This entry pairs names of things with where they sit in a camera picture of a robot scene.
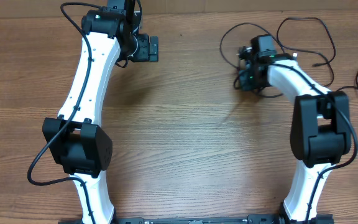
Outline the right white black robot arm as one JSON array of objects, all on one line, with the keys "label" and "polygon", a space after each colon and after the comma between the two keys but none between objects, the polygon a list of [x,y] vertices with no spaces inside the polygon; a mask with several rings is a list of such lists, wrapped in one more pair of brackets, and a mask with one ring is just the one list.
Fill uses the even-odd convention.
[{"label": "right white black robot arm", "polygon": [[237,79],[246,91],[272,86],[293,105],[290,147],[298,162],[275,223],[332,223],[332,215],[316,209],[327,177],[351,148],[349,99],[315,82],[294,55],[278,53],[273,42],[271,35],[258,35],[239,49],[245,66]]}]

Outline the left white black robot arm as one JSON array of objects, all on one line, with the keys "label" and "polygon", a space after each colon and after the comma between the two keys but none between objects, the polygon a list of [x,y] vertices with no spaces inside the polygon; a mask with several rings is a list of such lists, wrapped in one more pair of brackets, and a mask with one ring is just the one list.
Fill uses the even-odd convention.
[{"label": "left white black robot arm", "polygon": [[101,127],[103,102],[115,66],[157,62],[158,37],[140,33],[140,1],[90,4],[75,28],[82,36],[81,55],[69,94],[56,118],[45,118],[42,132],[56,164],[74,182],[83,216],[80,223],[117,223],[108,194],[106,171],[112,140]]}]

